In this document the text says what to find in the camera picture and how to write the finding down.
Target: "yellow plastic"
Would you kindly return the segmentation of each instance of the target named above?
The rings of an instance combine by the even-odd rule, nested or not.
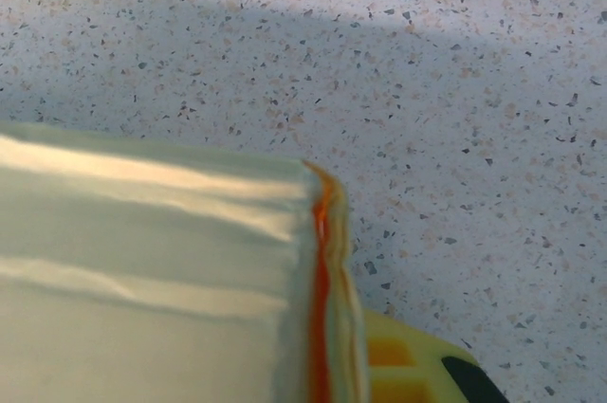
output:
[[[468,403],[441,359],[477,365],[466,351],[365,310],[372,403]]]

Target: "speckled countertop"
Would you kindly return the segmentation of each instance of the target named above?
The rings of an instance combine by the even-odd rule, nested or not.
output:
[[[303,156],[364,302],[607,394],[607,0],[0,0],[0,119]]]

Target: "terrazzo countertop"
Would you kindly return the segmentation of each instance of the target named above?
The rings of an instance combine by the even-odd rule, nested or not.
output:
[[[368,306],[607,394],[607,0],[0,0],[0,119],[302,156]]]

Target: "countertop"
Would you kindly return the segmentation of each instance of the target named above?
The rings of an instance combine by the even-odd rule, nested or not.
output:
[[[0,0],[0,119],[313,160],[363,302],[607,394],[607,0]]]

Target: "orange strip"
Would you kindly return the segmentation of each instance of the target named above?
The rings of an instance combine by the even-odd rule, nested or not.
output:
[[[327,361],[325,314],[329,289],[329,270],[325,261],[326,244],[329,239],[329,222],[327,204],[331,196],[331,188],[324,183],[323,197],[314,206],[314,220],[318,241],[317,263],[314,275],[314,299],[310,325],[310,396],[312,403],[330,403],[331,384],[329,379],[329,364]]]

